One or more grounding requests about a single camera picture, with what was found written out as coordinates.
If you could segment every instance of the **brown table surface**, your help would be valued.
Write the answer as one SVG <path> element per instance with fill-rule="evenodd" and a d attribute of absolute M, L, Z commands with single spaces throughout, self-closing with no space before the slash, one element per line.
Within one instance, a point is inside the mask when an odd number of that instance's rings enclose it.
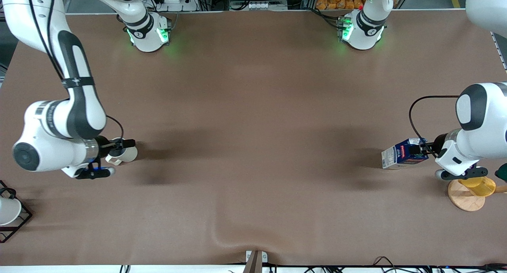
<path fill-rule="evenodd" d="M 0 170 L 34 216 L 0 264 L 234 263 L 249 249 L 279 264 L 505 262 L 507 196 L 467 213 L 433 161 L 380 168 L 382 150 L 415 136 L 416 98 L 505 80 L 464 11 L 394 12 L 362 52 L 310 12 L 184 14 L 154 53 L 114 15 L 68 21 L 139 158 L 95 181 L 18 167 L 27 106 L 66 97 L 46 55 L 20 44 L 0 92 Z M 417 105 L 425 137 L 459 126 L 454 101 Z"/>

